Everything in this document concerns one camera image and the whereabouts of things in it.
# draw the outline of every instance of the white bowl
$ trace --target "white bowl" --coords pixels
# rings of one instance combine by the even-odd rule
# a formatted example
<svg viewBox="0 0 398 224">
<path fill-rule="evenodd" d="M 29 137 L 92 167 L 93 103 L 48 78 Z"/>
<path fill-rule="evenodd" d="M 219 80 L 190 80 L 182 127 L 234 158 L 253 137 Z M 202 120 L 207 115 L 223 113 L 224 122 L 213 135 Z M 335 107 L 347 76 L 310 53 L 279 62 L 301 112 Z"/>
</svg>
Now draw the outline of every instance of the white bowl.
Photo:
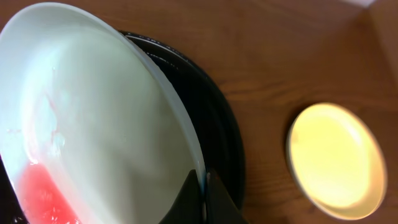
<svg viewBox="0 0 398 224">
<path fill-rule="evenodd" d="M 203 191 L 200 145 L 173 86 L 79 8 L 35 4 L 7 23 L 0 108 L 0 153 L 20 202 L 17 183 L 37 163 L 85 224 L 159 222 L 193 168 Z"/>
</svg>

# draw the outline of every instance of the wood grain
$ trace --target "wood grain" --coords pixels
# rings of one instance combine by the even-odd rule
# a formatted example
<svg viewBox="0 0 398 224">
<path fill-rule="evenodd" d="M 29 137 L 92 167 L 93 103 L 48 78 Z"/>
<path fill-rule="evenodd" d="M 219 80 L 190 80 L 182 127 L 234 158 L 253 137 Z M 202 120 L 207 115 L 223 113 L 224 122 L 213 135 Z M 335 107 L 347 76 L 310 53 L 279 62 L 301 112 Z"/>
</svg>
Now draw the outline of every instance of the wood grain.
<svg viewBox="0 0 398 224">
<path fill-rule="evenodd" d="M 2 0 L 0 27 L 34 2 Z M 214 79 L 241 130 L 251 223 L 344 223 L 303 196 L 285 162 L 292 119 L 321 101 L 355 112 L 386 157 L 384 203 L 351 223 L 398 223 L 398 89 L 368 11 L 334 0 L 63 2 L 175 47 Z"/>
<path fill-rule="evenodd" d="M 377 0 L 370 7 L 373 24 L 398 82 L 398 1 Z"/>
</svg>

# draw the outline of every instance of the small round dish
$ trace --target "small round dish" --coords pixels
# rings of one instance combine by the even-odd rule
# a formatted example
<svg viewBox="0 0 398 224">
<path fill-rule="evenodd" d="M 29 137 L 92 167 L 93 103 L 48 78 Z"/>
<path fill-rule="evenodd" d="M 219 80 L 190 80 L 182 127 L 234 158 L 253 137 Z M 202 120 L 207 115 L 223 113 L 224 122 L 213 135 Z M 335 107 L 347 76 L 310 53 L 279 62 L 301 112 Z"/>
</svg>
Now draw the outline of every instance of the small round dish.
<svg viewBox="0 0 398 224">
<path fill-rule="evenodd" d="M 288 134 L 287 160 L 304 194 L 335 218 L 365 218 L 384 199 L 387 171 L 379 144 L 341 106 L 319 103 L 302 111 Z"/>
</svg>

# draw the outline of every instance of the black tray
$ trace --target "black tray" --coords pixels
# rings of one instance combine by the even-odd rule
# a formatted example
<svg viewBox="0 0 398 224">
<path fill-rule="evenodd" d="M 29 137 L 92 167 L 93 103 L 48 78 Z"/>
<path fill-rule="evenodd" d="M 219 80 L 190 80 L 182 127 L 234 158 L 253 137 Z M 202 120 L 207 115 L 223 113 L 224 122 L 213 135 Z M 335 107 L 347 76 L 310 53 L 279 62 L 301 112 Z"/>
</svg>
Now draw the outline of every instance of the black tray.
<svg viewBox="0 0 398 224">
<path fill-rule="evenodd" d="M 206 168 L 214 168 L 238 209 L 243 205 L 245 163 L 239 128 L 223 94 L 191 60 L 156 40 L 121 32 L 164 72 L 197 133 Z M 0 222 L 27 223 L 0 162 Z"/>
</svg>

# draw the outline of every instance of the pink liquid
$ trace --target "pink liquid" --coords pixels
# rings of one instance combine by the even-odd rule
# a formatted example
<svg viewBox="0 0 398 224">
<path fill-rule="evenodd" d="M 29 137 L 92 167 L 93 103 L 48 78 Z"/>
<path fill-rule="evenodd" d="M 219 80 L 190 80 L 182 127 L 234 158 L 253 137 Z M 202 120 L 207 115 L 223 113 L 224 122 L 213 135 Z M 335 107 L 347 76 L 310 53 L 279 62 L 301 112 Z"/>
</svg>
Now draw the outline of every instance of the pink liquid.
<svg viewBox="0 0 398 224">
<path fill-rule="evenodd" d="M 16 188 L 30 224 L 81 223 L 44 166 L 27 166 Z"/>
<path fill-rule="evenodd" d="M 43 92 L 34 105 L 30 125 L 27 128 L 28 151 L 33 156 L 40 154 L 34 119 L 38 115 L 38 108 L 42 100 L 47 100 L 52 111 L 56 116 L 58 115 L 51 97 Z M 57 133 L 58 128 L 52 130 L 51 139 L 41 147 L 51 147 L 53 137 Z M 16 190 L 21 208 L 30 224 L 81 224 L 43 165 L 27 166 L 17 183 Z"/>
</svg>

